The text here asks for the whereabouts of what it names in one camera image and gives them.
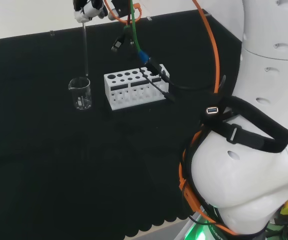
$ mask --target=cable connector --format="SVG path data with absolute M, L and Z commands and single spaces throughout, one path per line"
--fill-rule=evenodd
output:
M 140 60 L 145 64 L 145 66 L 146 66 L 146 63 L 149 61 L 149 56 L 144 52 L 144 51 L 140 51 L 139 53 L 138 53 L 138 55 L 139 55 L 139 58 L 140 58 Z
M 145 62 L 145 67 L 149 70 L 154 76 L 159 75 L 161 67 L 160 65 L 151 57 L 148 57 L 148 60 Z
M 117 52 L 118 50 L 119 50 L 119 48 L 120 48 L 120 46 L 122 45 L 122 44 L 124 44 L 124 42 L 125 42 L 125 34 L 123 33 L 121 36 L 119 36 L 116 40 L 115 40 L 115 42 L 114 42 L 114 44 L 113 44 L 113 47 L 112 47 L 112 51 L 113 52 Z

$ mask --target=orange cable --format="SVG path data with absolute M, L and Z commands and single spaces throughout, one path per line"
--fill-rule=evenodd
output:
M 120 19 L 119 17 L 117 17 L 117 16 L 113 13 L 112 9 L 109 7 L 109 5 L 108 5 L 108 3 L 107 3 L 107 0 L 104 0 L 104 2 L 105 2 L 105 5 L 106 5 L 108 11 L 109 11 L 110 14 L 114 17 L 114 19 L 120 21 L 121 23 L 127 24 L 127 21 L 126 21 L 126 20 Z M 138 18 L 135 20 L 135 22 L 138 22 L 139 19 L 142 17 L 142 9 L 140 8 L 140 4 L 139 4 L 139 3 L 135 3 L 135 4 L 133 5 L 133 7 L 134 7 L 134 9 L 138 9 L 138 11 L 139 11 L 139 16 L 138 16 Z
M 213 50 L 214 50 L 214 56 L 215 56 L 215 66 L 216 66 L 216 77 L 215 77 L 215 88 L 214 88 L 214 93 L 217 94 L 218 93 L 218 88 L 219 88 L 219 55 L 218 55 L 218 49 L 217 49 L 217 45 L 216 45 L 216 41 L 212 32 L 212 29 L 210 28 L 210 25 L 207 21 L 207 18 L 205 17 L 205 14 L 202 10 L 202 8 L 200 7 L 200 5 L 198 4 L 197 0 L 193 0 L 195 6 L 197 7 L 200 16 L 202 17 L 202 20 L 205 24 L 205 27 L 207 29 L 208 35 L 210 37 L 210 40 L 212 42 L 212 46 L 213 46 Z

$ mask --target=green light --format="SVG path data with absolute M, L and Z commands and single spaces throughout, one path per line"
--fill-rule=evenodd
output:
M 203 226 L 195 224 L 186 234 L 185 240 L 206 240 L 206 236 L 203 233 Z
M 205 233 L 201 232 L 201 233 L 197 236 L 196 240 L 206 240 Z

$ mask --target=black table surface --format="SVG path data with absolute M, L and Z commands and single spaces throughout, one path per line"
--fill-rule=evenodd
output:
M 197 11 L 142 19 L 141 48 L 174 82 L 214 82 L 214 57 Z M 233 88 L 240 41 L 208 18 L 221 76 Z M 111 46 L 120 23 L 87 28 L 93 106 L 73 107 L 84 74 L 81 28 L 0 39 L 0 240 L 122 240 L 185 219 L 178 188 L 184 142 L 207 104 L 202 92 L 112 112 L 103 75 L 139 66 Z

